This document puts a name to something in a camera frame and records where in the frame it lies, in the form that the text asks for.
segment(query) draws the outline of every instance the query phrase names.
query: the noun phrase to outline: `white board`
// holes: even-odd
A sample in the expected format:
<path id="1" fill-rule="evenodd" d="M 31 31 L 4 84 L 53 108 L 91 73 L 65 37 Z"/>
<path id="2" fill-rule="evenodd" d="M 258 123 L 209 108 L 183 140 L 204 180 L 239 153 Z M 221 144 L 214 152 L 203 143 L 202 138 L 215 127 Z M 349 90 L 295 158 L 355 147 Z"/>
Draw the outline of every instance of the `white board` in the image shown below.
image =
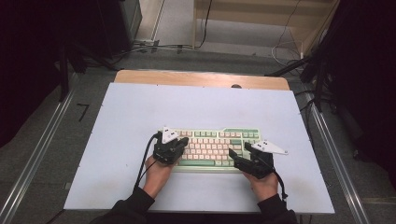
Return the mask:
<path id="1" fill-rule="evenodd" d="M 334 213 L 291 91 L 111 83 L 64 209 L 109 209 L 132 193 L 150 137 L 164 125 L 185 129 L 259 128 L 289 152 L 274 155 L 288 208 Z M 260 212 L 241 174 L 173 173 L 151 206 L 164 212 Z"/>

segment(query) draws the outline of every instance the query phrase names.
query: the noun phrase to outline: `green keyboard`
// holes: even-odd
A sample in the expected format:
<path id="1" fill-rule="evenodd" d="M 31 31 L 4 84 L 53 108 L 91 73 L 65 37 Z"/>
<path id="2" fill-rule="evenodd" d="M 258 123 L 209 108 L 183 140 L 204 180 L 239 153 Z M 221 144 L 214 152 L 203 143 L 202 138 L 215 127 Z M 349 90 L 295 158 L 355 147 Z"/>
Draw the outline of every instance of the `green keyboard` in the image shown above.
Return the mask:
<path id="1" fill-rule="evenodd" d="M 254 144 L 261 141 L 258 129 L 173 130 L 179 138 L 189 138 L 189 144 L 173 169 L 174 172 L 238 173 L 240 171 L 233 167 L 228 149 L 234 150 L 238 156 L 250 159 L 250 152 L 244 148 L 245 142 Z"/>

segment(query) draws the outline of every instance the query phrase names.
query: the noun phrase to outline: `sleeve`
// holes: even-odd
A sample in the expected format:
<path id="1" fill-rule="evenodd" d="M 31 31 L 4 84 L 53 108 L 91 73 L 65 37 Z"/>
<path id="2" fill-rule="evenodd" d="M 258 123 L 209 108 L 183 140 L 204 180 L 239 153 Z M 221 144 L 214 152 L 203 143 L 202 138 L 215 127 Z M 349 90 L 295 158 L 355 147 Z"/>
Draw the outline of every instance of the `sleeve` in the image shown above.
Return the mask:
<path id="1" fill-rule="evenodd" d="M 146 213 L 154 202 L 154 199 L 141 188 L 135 188 L 133 194 L 127 200 L 116 202 L 108 213 L 97 217 L 90 224 L 146 223 Z"/>
<path id="2" fill-rule="evenodd" d="M 262 224 L 297 224 L 294 211 L 288 211 L 278 194 L 257 205 L 262 211 Z"/>

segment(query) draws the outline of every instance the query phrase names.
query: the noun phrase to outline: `person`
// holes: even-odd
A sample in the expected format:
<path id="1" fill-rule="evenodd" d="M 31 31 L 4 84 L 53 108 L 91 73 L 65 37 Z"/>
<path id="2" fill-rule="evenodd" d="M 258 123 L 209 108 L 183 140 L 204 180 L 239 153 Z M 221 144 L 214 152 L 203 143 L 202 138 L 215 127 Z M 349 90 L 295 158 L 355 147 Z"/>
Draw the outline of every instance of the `person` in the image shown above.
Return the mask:
<path id="1" fill-rule="evenodd" d="M 146 162 L 149 167 L 155 160 L 150 156 Z M 113 208 L 103 216 L 95 218 L 90 224 L 140 224 L 147 223 L 146 215 L 154 204 L 155 198 L 165 186 L 174 165 L 164 165 L 155 162 L 146 172 L 146 183 L 141 189 L 134 188 L 127 200 L 116 202 Z M 294 224 L 297 218 L 294 211 L 288 210 L 277 193 L 278 181 L 275 174 L 262 179 L 243 173 L 250 182 L 251 189 L 258 199 L 258 206 L 262 212 L 261 223 L 265 224 Z"/>

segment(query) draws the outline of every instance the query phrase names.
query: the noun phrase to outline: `desk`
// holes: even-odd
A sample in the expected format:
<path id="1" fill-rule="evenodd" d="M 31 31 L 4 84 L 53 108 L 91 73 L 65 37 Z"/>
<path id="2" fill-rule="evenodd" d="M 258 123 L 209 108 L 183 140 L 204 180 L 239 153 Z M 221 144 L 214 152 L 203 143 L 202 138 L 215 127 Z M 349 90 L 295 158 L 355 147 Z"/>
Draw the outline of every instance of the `desk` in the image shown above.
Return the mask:
<path id="1" fill-rule="evenodd" d="M 194 0 L 192 46 L 195 47 L 196 20 L 205 20 L 210 0 Z M 209 19 L 285 26 L 297 0 L 213 0 Z M 302 0 L 289 20 L 288 27 L 299 52 L 308 55 L 327 29 L 339 0 Z"/>
<path id="2" fill-rule="evenodd" d="M 230 84 L 244 89 L 229 88 Z M 110 84 L 64 208 L 108 209 L 116 200 L 127 198 L 144 148 L 163 125 L 258 127 L 262 135 L 290 153 L 274 155 L 289 194 L 288 206 L 297 213 L 334 212 L 284 78 L 159 71 L 120 71 Z M 248 181 L 240 174 L 173 173 L 150 210 L 255 213 L 260 212 L 256 203 Z"/>

